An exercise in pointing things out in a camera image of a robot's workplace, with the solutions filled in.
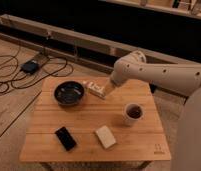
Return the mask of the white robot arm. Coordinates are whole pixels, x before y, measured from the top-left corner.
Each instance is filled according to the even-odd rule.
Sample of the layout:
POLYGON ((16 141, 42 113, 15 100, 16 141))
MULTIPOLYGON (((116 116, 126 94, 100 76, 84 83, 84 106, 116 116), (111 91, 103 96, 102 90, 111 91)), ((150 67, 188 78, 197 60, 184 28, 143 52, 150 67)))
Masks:
POLYGON ((201 64, 152 64, 141 51, 119 58, 104 95, 138 79, 187 97, 178 122, 170 171, 201 171, 201 64))

